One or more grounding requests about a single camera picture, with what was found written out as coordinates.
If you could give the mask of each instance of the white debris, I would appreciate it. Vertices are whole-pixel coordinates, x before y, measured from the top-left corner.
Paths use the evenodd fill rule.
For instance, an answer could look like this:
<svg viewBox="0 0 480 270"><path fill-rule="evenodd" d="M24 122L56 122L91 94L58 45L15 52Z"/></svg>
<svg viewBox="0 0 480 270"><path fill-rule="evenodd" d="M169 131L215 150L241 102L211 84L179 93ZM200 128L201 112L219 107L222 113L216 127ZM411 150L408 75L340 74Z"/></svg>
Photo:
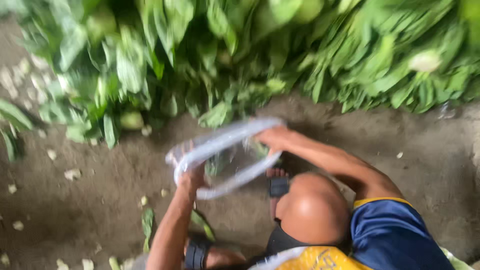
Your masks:
<svg viewBox="0 0 480 270"><path fill-rule="evenodd" d="M26 57L22 58L20 60L20 63L18 63L18 69L21 72L21 75L25 78L25 75L27 75L30 70L32 69L32 66L30 66L30 62Z"/></svg>
<svg viewBox="0 0 480 270"><path fill-rule="evenodd" d="M134 262L135 262L134 258L128 258L124 260L120 266L120 270L132 270Z"/></svg>
<svg viewBox="0 0 480 270"><path fill-rule="evenodd" d="M80 178L82 176L82 173L79 169L71 169L66 171L63 175L65 175L66 179L73 181L74 179Z"/></svg>
<svg viewBox="0 0 480 270"><path fill-rule="evenodd" d="M21 221L15 221L12 223L12 227L16 229L17 231L23 231L24 230L24 224Z"/></svg>
<svg viewBox="0 0 480 270"><path fill-rule="evenodd" d="M27 96L31 100L36 100L36 90L34 88L27 88Z"/></svg>
<svg viewBox="0 0 480 270"><path fill-rule="evenodd" d="M19 87L22 84L24 84L25 74L22 73L20 68L19 67L13 67L12 70L13 70L13 84L16 87Z"/></svg>
<svg viewBox="0 0 480 270"><path fill-rule="evenodd" d="M10 258L8 258L7 253L3 253L3 254L0 256L0 262L1 262L5 267L9 267L9 266L10 266Z"/></svg>
<svg viewBox="0 0 480 270"><path fill-rule="evenodd" d="M93 261L90 259L82 259L82 264L84 266L84 270L94 270Z"/></svg>
<svg viewBox="0 0 480 270"><path fill-rule="evenodd" d="M30 75L30 79L32 80L33 87L37 90L43 89L45 87L45 82L43 81L40 75L32 73Z"/></svg>
<svg viewBox="0 0 480 270"><path fill-rule="evenodd" d="M10 194L15 194L15 192L17 192L17 185L9 184L8 185L8 192L10 192Z"/></svg>
<svg viewBox="0 0 480 270"><path fill-rule="evenodd" d="M52 82L52 77L50 77L49 73L43 73L42 74L42 79L45 82L45 85L49 86Z"/></svg>
<svg viewBox="0 0 480 270"><path fill-rule="evenodd" d="M47 95L47 93L46 93L44 90L39 89L39 90L38 90L38 96L37 96L37 101L38 101L38 103L39 103L39 104L43 104L43 103L45 103L45 101L47 101L47 100L48 100L48 95Z"/></svg>
<svg viewBox="0 0 480 270"><path fill-rule="evenodd" d="M12 123L10 123L10 131L12 132L13 137L18 139L17 129L12 125Z"/></svg>
<svg viewBox="0 0 480 270"><path fill-rule="evenodd" d="M10 74L10 70L6 66L3 66L0 70L0 84L3 88L7 90L8 88L14 86L12 75Z"/></svg>
<svg viewBox="0 0 480 270"><path fill-rule="evenodd" d="M27 110L31 110L33 108L33 104L29 100L24 101L24 106Z"/></svg>
<svg viewBox="0 0 480 270"><path fill-rule="evenodd" d="M150 136L152 134L152 126L146 125L142 128L142 135L145 137Z"/></svg>
<svg viewBox="0 0 480 270"><path fill-rule="evenodd" d="M162 196L162 198L167 197L169 194L170 194L170 192L168 191L168 189L162 188L162 189L160 190L160 195Z"/></svg>
<svg viewBox="0 0 480 270"><path fill-rule="evenodd" d="M0 85L8 91L11 98L18 97L18 90L13 83L10 70L6 66L3 66L0 70Z"/></svg>
<svg viewBox="0 0 480 270"><path fill-rule="evenodd" d="M95 251L93 253L96 255L100 251L102 251L102 245L100 245L100 243L97 243Z"/></svg>
<svg viewBox="0 0 480 270"><path fill-rule="evenodd" d="M140 200L140 204L141 204L142 206L145 206L145 205L147 205L147 203L148 203L148 198L147 198L147 196L143 196L142 199Z"/></svg>
<svg viewBox="0 0 480 270"><path fill-rule="evenodd" d="M42 139L46 139L46 138L47 138L47 133L45 132L45 130L39 129L39 130L37 131L37 133L38 133L38 136L39 136L40 138L42 138Z"/></svg>
<svg viewBox="0 0 480 270"><path fill-rule="evenodd" d="M31 54L30 57L32 58L32 63L36 68L38 68L40 70L44 70L44 69L48 68L47 61L45 61L42 58L40 58L38 56L35 56L33 54Z"/></svg>
<svg viewBox="0 0 480 270"><path fill-rule="evenodd" d="M57 159L57 153L52 149L47 150L47 155L51 160L56 160Z"/></svg>
<svg viewBox="0 0 480 270"><path fill-rule="evenodd" d="M57 270L69 270L68 265L66 265L61 259L57 259Z"/></svg>

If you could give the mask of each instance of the muddy floor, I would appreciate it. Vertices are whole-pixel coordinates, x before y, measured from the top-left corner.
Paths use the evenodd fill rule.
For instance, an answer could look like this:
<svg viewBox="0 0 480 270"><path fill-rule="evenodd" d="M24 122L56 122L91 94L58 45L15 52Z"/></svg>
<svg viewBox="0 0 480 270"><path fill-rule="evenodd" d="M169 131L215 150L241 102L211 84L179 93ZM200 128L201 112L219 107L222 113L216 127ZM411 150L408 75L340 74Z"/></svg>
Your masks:
<svg viewBox="0 0 480 270"><path fill-rule="evenodd" d="M0 66L18 64L27 55L15 44L15 35L19 29L13 19L0 23ZM17 104L27 99L27 87L28 83L19 88ZM7 97L7 91L0 88L0 96ZM293 94L273 99L258 115L281 117L292 128L384 171L424 217L439 245L473 262L480 258L480 104L462 111L459 118L442 121L437 120L438 111L341 114L335 104L313 105ZM141 197L148 196L159 222L175 190L165 154L208 130L183 115L150 137L125 134L113 150L105 144L69 141L62 127L47 127L46 132L46 139L36 132L21 134L25 156L16 163L7 161L0 143L0 250L7 252L15 270L55 269L58 258L73 269L81 267L83 258L92 259L96 269L109 269L110 256L126 259L140 254ZM55 161L48 158L48 149L57 152ZM285 166L292 173L314 169L290 156L285 157ZM63 176L72 168L82 171L74 182ZM14 195L8 184L18 186ZM170 195L162 197L162 188ZM274 226L263 179L197 205L218 238L239 244L247 255L262 250ZM24 230L14 230L14 221L22 221Z"/></svg>

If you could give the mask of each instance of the clear plastic bag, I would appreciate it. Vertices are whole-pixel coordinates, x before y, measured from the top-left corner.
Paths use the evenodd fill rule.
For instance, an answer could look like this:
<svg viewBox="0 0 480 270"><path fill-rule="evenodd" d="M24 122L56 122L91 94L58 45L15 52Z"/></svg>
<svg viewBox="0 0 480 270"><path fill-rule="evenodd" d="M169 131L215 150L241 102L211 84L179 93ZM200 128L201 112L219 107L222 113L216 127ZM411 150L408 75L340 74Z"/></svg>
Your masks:
<svg viewBox="0 0 480 270"><path fill-rule="evenodd" d="M451 101L447 101L440 106L438 119L448 120L455 119L460 116L460 109L452 104Z"/></svg>
<svg viewBox="0 0 480 270"><path fill-rule="evenodd" d="M281 152L267 156L268 149L252 137L262 130L285 124L274 117L234 123L228 127L173 147L165 160L175 168L177 184L182 173L205 162L210 188L197 191L197 199L207 200L225 195L250 182L272 167Z"/></svg>

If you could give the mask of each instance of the leafy green vegetable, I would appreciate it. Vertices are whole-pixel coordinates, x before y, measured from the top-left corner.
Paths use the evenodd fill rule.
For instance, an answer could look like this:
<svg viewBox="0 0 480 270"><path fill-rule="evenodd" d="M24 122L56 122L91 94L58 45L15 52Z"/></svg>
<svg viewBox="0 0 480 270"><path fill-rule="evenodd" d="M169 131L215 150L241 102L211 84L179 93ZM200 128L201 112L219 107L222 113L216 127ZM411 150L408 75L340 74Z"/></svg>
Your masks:
<svg viewBox="0 0 480 270"><path fill-rule="evenodd" d="M13 162L18 158L16 140L10 130L0 130L7 147L8 161Z"/></svg>
<svg viewBox="0 0 480 270"><path fill-rule="evenodd" d="M34 124L17 106L0 98L0 118L10 122L19 131L32 130Z"/></svg>
<svg viewBox="0 0 480 270"><path fill-rule="evenodd" d="M103 131L105 132L105 141L107 142L108 148L112 149L117 144L119 132L115 124L115 119L109 114L103 116Z"/></svg>
<svg viewBox="0 0 480 270"><path fill-rule="evenodd" d="M41 118L68 125L75 141L103 137L109 147L121 131L113 119L139 129L142 115L161 126L187 110L217 128L295 86L314 103L342 103L342 112L422 113L476 100L479 9L475 0L0 4L0 14L17 13L25 48L58 75Z"/></svg>
<svg viewBox="0 0 480 270"><path fill-rule="evenodd" d="M215 235L213 234L210 225L208 225L207 221L200 215L199 212L197 212L197 210L192 210L190 219L193 223L201 226L204 229L205 235L208 240L215 242Z"/></svg>
<svg viewBox="0 0 480 270"><path fill-rule="evenodd" d="M142 214L142 228L145 234L145 241L144 241L144 253L150 251L150 237L152 237L152 226L153 226L153 219L155 217L155 213L153 209L147 208Z"/></svg>
<svg viewBox="0 0 480 270"><path fill-rule="evenodd" d="M144 126L144 119L137 111L124 112L120 116L120 126L124 129L141 129Z"/></svg>

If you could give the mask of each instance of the leg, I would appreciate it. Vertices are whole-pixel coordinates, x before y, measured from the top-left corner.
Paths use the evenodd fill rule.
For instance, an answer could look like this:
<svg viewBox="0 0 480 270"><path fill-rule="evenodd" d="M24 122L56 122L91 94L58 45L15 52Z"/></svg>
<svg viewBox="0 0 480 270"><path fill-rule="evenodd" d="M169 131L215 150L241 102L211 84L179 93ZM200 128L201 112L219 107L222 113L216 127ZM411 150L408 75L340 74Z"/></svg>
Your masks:
<svg viewBox="0 0 480 270"><path fill-rule="evenodd" d="M315 173L295 176L278 202L276 217L294 239L308 244L338 244L348 232L350 212L337 185Z"/></svg>

